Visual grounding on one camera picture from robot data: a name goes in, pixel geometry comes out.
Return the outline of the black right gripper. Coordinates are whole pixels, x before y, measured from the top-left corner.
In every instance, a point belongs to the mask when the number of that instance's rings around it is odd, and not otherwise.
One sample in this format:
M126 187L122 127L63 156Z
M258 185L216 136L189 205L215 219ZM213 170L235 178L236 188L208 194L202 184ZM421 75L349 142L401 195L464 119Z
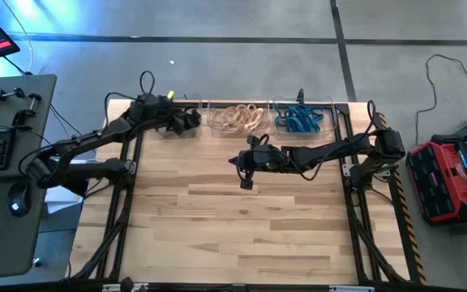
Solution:
M237 166L240 187L251 190L256 171L278 172L285 165L285 157L279 148L268 143L268 136L248 136L246 141L250 147L230 158L228 162Z

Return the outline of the blue rubber band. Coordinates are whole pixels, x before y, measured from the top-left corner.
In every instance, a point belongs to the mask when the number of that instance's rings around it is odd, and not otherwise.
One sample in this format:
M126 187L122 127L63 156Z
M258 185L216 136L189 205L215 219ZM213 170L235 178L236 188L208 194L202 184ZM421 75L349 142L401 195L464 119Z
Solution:
M300 132L312 132L316 133L320 131L319 123L323 121L324 114L323 111L320 110L302 110L297 113L298 119L298 130Z
M294 118L303 123L317 123L324 119L324 114L323 109L318 106L295 105L286 108L285 117Z
M287 132L299 132L300 121L294 106L276 104L275 124L277 127L285 127Z

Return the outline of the clear plastic basket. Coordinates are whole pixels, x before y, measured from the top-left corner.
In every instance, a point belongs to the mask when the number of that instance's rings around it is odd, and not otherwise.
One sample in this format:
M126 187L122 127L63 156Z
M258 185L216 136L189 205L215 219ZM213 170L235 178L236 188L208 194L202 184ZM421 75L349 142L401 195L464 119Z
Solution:
M188 99L187 96L174 96L173 99L170 100L167 98L167 94L155 96L149 93L138 96L138 113L141 129L154 132L164 139L187 139L199 136L204 120L202 99L200 97ZM197 109L201 114L200 126L184 131L181 135L177 135L172 131L158 130L158 127L163 122L162 118L158 116L158 110L168 107L179 108L182 110L190 107L190 109L187 111L188 113L191 113L193 109Z
M319 123L320 131L312 132L287 132L285 127L277 127L275 124L276 104L283 105L306 105L318 106L323 109L324 119ZM270 117L271 125L273 126L275 137L279 140L316 140L328 138L337 127L336 111L334 110L334 101L330 96L320 96L318 98L304 97L302 95L296 97L277 96L272 99Z
M221 127L212 121L212 116L217 110L236 110L237 105L255 104L257 107L262 107L265 114L261 123L252 132L232 132L222 131ZM240 138L248 135L262 135L269 128L271 110L270 103L267 100L262 101L227 101L227 100L209 100L207 104L207 125L210 129L212 136L217 138Z

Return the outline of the white paper sheet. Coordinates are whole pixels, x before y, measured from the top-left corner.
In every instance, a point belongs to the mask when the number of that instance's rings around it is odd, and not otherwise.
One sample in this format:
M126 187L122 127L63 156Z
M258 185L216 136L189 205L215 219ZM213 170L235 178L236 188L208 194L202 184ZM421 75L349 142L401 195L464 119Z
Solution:
M75 184L75 191L71 191L65 187L57 186L47 190L45 202L47 204L74 204L82 200L80 194L84 193L88 188L88 180L83 179L82 182Z

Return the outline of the black desk clamp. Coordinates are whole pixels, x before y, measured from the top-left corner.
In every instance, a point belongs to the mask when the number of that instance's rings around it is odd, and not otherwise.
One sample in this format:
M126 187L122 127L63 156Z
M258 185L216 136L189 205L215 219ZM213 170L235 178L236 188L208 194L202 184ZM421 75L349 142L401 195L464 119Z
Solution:
M5 92L2 89L0 89L0 101L7 101L9 97L17 97L19 99L31 99L31 104L27 109L21 109L16 112L11 126L14 128L18 129L25 129L25 128L30 128L29 126L26 126L26 120L28 118L35 118L36 117L36 111L34 110L34 105L42 100L42 96L37 94L37 93L30 93L26 94L22 88L16 87L13 89L12 92Z

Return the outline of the grey desk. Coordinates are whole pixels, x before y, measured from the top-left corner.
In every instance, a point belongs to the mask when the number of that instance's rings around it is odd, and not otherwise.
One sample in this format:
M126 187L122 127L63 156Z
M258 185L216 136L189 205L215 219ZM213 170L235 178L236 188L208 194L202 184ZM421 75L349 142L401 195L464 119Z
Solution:
M21 88L25 95L41 96L36 103L29 97L0 100L0 127L9 127L20 110L33 108L36 112L34 117L26 119L32 131L16 134L8 169L0 170L0 277L25 274L32 267L46 190L33 182L30 184L31 208L22 217L11 214L7 198L13 184L28 179L19 172L18 164L24 155L41 146L56 80L57 76L52 74L0 78L0 90L4 92Z

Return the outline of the black computer mouse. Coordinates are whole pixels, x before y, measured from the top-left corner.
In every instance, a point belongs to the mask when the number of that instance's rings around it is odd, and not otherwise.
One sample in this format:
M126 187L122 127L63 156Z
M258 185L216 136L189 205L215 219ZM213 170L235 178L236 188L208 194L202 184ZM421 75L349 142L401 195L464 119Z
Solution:
M31 208L31 185L29 182L16 182L7 194L7 204L14 217L23 217Z

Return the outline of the yellow black hazard tape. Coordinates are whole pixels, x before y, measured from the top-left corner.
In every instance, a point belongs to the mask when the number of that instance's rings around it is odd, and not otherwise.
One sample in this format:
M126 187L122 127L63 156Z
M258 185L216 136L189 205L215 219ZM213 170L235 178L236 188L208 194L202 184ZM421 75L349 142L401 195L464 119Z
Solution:
M391 260L390 265L396 273L405 277L407 281L415 284L426 285L427 279L422 264L421 252L416 239L409 205L405 197L405 188L401 179L398 166L395 165L387 177L388 193L392 200L392 210L395 216L396 240L399 241L401 253L392 255L385 247L379 249L384 253L387 260Z

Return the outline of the red black power station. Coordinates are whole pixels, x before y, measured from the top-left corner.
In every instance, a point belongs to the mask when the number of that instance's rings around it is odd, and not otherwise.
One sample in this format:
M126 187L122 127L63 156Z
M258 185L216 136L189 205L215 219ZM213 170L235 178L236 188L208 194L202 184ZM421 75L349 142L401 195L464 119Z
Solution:
M405 164L424 221L467 223L467 149L461 137L433 135L407 153Z

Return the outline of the silver table bracket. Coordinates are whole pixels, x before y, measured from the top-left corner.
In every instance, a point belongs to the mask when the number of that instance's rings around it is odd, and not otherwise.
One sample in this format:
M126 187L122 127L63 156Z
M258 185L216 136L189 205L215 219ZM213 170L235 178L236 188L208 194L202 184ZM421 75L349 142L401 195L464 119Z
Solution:
M120 283L105 284L101 292L120 292ZM135 283L134 292L148 292L148 283Z
M329 292L375 292L371 286L329 286Z

